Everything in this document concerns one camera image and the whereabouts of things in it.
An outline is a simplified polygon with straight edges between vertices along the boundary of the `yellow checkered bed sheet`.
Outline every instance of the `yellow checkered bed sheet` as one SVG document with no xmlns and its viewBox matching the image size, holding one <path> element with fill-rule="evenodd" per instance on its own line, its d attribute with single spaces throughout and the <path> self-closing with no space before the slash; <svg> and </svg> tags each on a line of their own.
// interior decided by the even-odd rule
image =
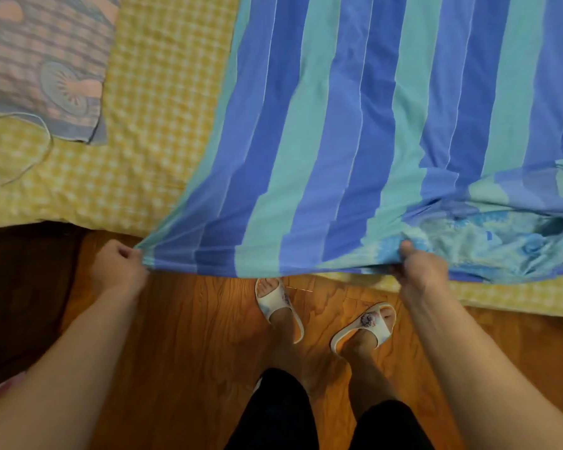
<svg viewBox="0 0 563 450">
<path fill-rule="evenodd" d="M 210 135 L 239 0 L 122 0 L 103 101 L 108 145 L 0 119 L 0 226 L 42 219 L 144 236 L 176 203 Z M 393 279 L 331 273 L 397 290 Z M 453 283 L 471 305 L 563 316 L 563 277 L 518 286 Z"/>
</svg>

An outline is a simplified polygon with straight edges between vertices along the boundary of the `wooden floor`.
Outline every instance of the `wooden floor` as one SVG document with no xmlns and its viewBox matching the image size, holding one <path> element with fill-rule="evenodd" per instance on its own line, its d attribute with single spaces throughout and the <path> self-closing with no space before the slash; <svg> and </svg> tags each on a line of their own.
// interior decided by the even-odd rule
<svg viewBox="0 0 563 450">
<path fill-rule="evenodd" d="M 65 329 L 91 304 L 89 267 L 111 234 L 84 240 Z M 118 238 L 134 244 L 136 239 Z M 306 328 L 299 345 L 303 382 L 312 399 L 322 449 L 347 448 L 355 425 L 347 395 L 348 366 L 329 348 L 334 333 L 371 303 L 398 310 L 379 366 L 419 418 L 436 448 L 462 442 L 436 378 L 395 296 L 311 276 L 286 278 Z M 94 449 L 221 449 L 250 397 L 268 324 L 254 282 L 158 272 L 139 305 L 112 393 L 99 420 Z M 471 309 L 524 374 L 563 410 L 563 318 Z"/>
</svg>

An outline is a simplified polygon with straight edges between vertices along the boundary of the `white slipper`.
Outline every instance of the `white slipper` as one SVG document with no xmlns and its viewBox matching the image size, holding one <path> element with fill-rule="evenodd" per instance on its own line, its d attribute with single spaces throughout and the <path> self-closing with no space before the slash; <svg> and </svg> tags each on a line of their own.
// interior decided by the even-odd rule
<svg viewBox="0 0 563 450">
<path fill-rule="evenodd" d="M 286 294 L 286 289 L 283 287 L 282 280 L 280 278 L 277 278 L 277 287 L 264 297 L 259 297 L 256 288 L 258 287 L 259 282 L 263 279 L 264 278 L 259 278 L 255 282 L 255 297 L 256 302 L 259 304 L 259 308 L 265 315 L 265 318 L 268 322 L 271 322 L 271 314 L 273 314 L 275 311 L 281 310 L 282 308 L 290 308 L 292 310 L 294 318 L 296 319 L 296 322 L 298 322 L 298 328 L 300 328 L 300 338 L 297 341 L 294 341 L 294 344 L 299 343 L 304 336 L 304 327 L 302 326 L 300 317 L 298 317 L 298 314 L 292 306 L 292 302 L 290 302 L 290 297 L 288 297 Z"/>
<path fill-rule="evenodd" d="M 365 330 L 369 330 L 373 333 L 378 340 L 378 348 L 382 343 L 391 337 L 392 330 L 394 330 L 394 325 L 392 328 L 388 328 L 386 325 L 386 321 L 382 317 L 379 310 L 382 308 L 390 308 L 394 311 L 394 323 L 396 323 L 396 310 L 390 303 L 377 303 L 369 308 L 367 311 L 362 313 L 358 318 L 356 318 L 352 324 L 344 327 L 335 336 L 331 339 L 330 346 L 333 353 L 338 355 L 336 351 L 336 347 L 342 338 L 345 338 L 353 330 L 358 330 L 360 328 L 364 328 Z"/>
</svg>

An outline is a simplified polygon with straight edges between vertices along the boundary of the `black pants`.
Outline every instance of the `black pants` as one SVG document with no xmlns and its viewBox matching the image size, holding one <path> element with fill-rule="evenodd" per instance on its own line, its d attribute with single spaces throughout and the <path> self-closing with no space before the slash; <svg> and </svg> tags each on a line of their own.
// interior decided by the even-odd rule
<svg viewBox="0 0 563 450">
<path fill-rule="evenodd" d="M 351 450 L 433 449 L 413 411 L 404 402 L 384 401 L 357 423 Z M 319 448 L 307 392 L 285 371 L 266 370 L 250 398 L 227 450 L 314 450 Z"/>
</svg>

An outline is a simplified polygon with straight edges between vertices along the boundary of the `white cable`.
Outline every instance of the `white cable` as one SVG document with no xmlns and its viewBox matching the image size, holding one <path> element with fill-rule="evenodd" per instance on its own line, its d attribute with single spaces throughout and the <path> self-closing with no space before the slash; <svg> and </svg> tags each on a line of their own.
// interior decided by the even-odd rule
<svg viewBox="0 0 563 450">
<path fill-rule="evenodd" d="M 46 155 L 48 154 L 48 152 L 50 151 L 50 148 L 52 146 L 52 133 L 48 129 L 48 125 L 46 125 L 46 122 L 42 119 L 42 117 L 35 115 L 33 113 L 28 113 L 28 112 L 8 112 L 8 113 L 0 113 L 0 118 L 11 117 L 11 116 L 14 116 L 14 115 L 25 115 L 27 117 L 37 118 L 42 123 L 42 126 L 44 127 L 44 130 L 46 131 L 48 136 L 47 136 L 46 145 L 43 148 L 41 154 L 38 155 L 38 157 L 36 159 L 34 159 L 27 167 L 22 169 L 20 172 L 16 173 L 15 176 L 13 176 L 12 178 L 9 178 L 8 180 L 6 180 L 3 183 L 0 183 L 0 188 L 2 188 L 3 186 L 6 186 L 9 183 L 13 183 L 13 182 L 19 180 L 23 175 L 28 173 L 33 167 L 37 166 L 46 157 Z"/>
</svg>

